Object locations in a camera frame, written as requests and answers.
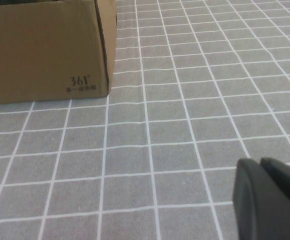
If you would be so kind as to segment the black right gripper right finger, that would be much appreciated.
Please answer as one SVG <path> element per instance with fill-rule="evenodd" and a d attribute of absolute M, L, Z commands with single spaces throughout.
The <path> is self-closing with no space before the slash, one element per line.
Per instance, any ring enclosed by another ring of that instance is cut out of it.
<path fill-rule="evenodd" d="M 290 166 L 270 157 L 263 157 L 260 165 L 284 193 L 290 193 Z"/>

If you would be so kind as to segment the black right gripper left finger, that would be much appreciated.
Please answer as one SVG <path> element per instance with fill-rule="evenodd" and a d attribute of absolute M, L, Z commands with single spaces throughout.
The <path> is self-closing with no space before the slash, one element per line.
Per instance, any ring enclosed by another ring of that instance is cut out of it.
<path fill-rule="evenodd" d="M 236 166 L 233 207 L 241 240 L 290 240 L 290 193 L 250 158 Z"/>

